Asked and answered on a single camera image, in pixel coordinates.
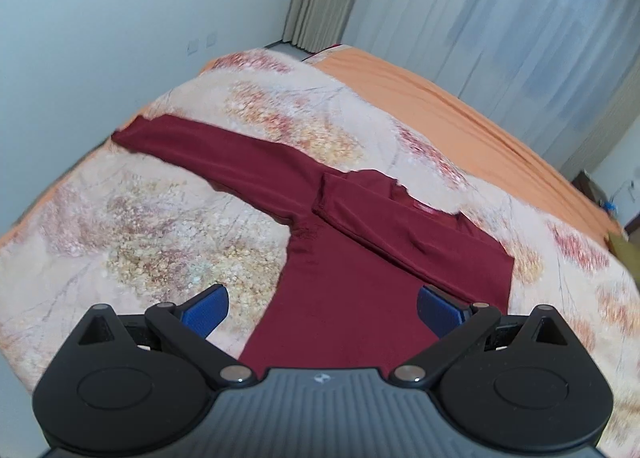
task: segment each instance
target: sheer curtain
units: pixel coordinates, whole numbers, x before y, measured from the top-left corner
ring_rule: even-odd
[[[640,50],[640,0],[356,0],[343,43],[432,80],[561,167]]]

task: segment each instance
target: blue object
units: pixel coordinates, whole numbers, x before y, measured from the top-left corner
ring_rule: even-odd
[[[609,216],[615,217],[618,214],[618,208],[613,202],[605,202],[604,204],[602,204],[602,208],[607,212]]]
[[[417,307],[420,320],[440,339],[465,321],[460,308],[427,287],[421,288],[418,292]]]
[[[211,291],[207,289],[183,305],[180,321],[196,332],[207,337],[216,326],[222,323],[229,311],[229,295],[225,287],[219,286]]]

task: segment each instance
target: orange bed sheet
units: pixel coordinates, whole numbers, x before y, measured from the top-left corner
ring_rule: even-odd
[[[526,145],[434,83],[354,47],[311,63],[425,135],[472,175],[551,213],[604,246],[620,225]]]

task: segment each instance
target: electrical outlet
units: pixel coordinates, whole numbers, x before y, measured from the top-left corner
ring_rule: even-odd
[[[190,56],[191,54],[197,51],[198,51],[198,39],[196,38],[195,40],[191,40],[187,44],[187,56]]]
[[[217,40],[218,40],[218,33],[209,32],[209,35],[207,36],[207,48],[213,47],[216,44]]]

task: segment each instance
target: bed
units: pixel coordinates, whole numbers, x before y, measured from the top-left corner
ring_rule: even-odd
[[[435,85],[355,48],[305,63],[250,50],[213,60],[140,111],[285,143],[341,170],[375,168],[461,210],[515,259],[510,313],[555,305],[615,407],[600,442],[640,452],[640,298],[604,248],[618,227],[532,151]],[[275,291],[289,230],[206,181],[107,140],[0,241],[0,350],[33,389],[86,308],[137,313],[217,281],[230,313],[209,340],[239,356]]]

